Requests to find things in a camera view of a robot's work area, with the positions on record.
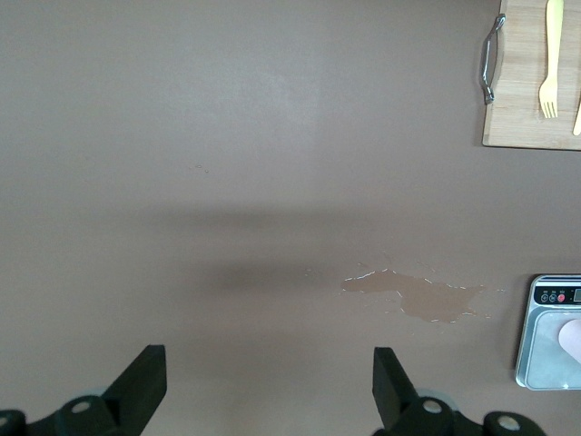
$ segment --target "wooden board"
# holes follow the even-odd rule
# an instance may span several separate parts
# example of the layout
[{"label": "wooden board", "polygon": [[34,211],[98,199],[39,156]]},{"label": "wooden board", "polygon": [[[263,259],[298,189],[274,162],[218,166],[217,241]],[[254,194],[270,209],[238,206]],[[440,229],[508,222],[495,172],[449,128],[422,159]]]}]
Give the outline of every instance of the wooden board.
[{"label": "wooden board", "polygon": [[547,0],[503,0],[482,143],[497,147],[581,150],[573,124],[581,98],[581,0],[565,0],[558,69],[558,118],[545,119],[538,89],[547,75]]}]

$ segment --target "kitchen scale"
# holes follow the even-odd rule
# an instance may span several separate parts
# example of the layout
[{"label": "kitchen scale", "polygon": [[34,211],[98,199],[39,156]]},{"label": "kitchen scale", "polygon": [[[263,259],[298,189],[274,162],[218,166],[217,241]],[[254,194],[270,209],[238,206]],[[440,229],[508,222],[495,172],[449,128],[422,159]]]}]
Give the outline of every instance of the kitchen scale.
[{"label": "kitchen scale", "polygon": [[540,275],[530,285],[517,383],[581,390],[581,275]]}]

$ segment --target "wooden fork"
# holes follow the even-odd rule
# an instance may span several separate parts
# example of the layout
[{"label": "wooden fork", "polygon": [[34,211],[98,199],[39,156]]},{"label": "wooden fork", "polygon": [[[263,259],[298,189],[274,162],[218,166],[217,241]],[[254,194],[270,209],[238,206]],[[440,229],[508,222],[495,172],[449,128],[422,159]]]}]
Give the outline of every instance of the wooden fork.
[{"label": "wooden fork", "polygon": [[561,27],[563,24],[563,0],[547,2],[547,78],[538,90],[538,99],[545,118],[556,118],[556,73],[559,64]]}]

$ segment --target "puddle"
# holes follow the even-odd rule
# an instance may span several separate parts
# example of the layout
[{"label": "puddle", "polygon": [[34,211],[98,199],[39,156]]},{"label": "puddle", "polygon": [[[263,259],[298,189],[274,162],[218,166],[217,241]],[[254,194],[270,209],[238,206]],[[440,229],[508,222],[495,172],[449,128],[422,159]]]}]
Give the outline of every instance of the puddle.
[{"label": "puddle", "polygon": [[427,322],[456,322],[463,315],[476,316],[468,305],[484,290],[484,286],[455,287],[391,270],[347,279],[342,287],[349,292],[397,292],[401,296],[401,310]]}]

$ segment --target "metal handle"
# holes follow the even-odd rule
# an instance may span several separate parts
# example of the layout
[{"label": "metal handle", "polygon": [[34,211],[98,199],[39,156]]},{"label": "metal handle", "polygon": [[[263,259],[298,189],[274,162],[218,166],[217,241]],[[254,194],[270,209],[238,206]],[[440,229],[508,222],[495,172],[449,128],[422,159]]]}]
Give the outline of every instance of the metal handle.
[{"label": "metal handle", "polygon": [[494,21],[492,29],[488,33],[487,39],[484,40],[484,45],[482,46],[482,70],[480,80],[482,83],[482,90],[484,91],[484,103],[491,104],[494,102],[494,92],[492,91],[491,83],[488,81],[488,61],[490,60],[490,45],[492,42],[492,37],[500,30],[500,27],[505,23],[507,16],[500,14]]}]

